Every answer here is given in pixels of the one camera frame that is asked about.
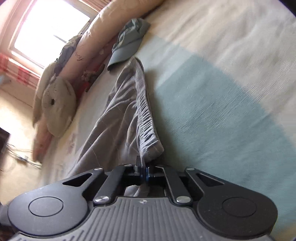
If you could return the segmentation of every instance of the bright window pane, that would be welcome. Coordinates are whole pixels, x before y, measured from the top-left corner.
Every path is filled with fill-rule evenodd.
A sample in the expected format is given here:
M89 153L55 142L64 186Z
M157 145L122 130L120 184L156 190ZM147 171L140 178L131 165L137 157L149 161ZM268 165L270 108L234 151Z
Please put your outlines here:
M36 63L53 62L89 17L63 0L38 0L15 41L15 48Z

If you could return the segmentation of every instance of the floor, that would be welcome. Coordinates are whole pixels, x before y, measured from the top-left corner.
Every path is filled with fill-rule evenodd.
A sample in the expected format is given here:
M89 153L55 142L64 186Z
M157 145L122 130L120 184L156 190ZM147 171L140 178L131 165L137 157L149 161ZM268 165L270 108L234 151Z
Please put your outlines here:
M32 149L35 135L32 127L32 111L30 105L16 99L6 90L0 89L0 127L11 134L8 143L14 145L16 149ZM17 152L17 154L22 157L31 156L30 152ZM0 171L0 202L2 204L37 187L40 170L36 167L17 162L7 152L0 163L2 170Z

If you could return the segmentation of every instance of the red fabric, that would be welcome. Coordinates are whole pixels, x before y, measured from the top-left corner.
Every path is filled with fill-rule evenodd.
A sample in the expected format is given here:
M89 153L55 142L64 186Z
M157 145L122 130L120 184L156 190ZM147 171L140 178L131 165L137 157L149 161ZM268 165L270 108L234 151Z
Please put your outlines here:
M7 77L17 82L36 89L39 76L26 69L5 54L0 53L0 73L5 73Z
M91 6L96 11L101 11L105 6L108 5L111 0L83 0L86 4Z

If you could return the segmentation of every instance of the triangular cutout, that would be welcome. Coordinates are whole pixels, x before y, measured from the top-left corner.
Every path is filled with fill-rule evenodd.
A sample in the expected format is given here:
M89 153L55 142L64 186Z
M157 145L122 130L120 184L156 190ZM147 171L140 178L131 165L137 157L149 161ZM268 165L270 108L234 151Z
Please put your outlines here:
M90 177L91 177L91 173L86 173L82 176L66 181L63 184L67 186L72 186L72 187L80 187Z
M196 174L198 178L208 187L214 187L214 186L220 186L223 185L222 182L219 182L211 177L208 177L206 175L203 175L201 173Z

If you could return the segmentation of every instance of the mattress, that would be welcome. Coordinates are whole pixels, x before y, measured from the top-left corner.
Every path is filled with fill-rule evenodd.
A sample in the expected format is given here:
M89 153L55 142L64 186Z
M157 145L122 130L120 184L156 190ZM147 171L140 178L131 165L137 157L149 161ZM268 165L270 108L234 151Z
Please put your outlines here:
M167 0L141 60L160 161L196 167L263 193L277 240L296 236L296 18L277 0ZM44 159L42 185L67 176L124 63L104 70Z

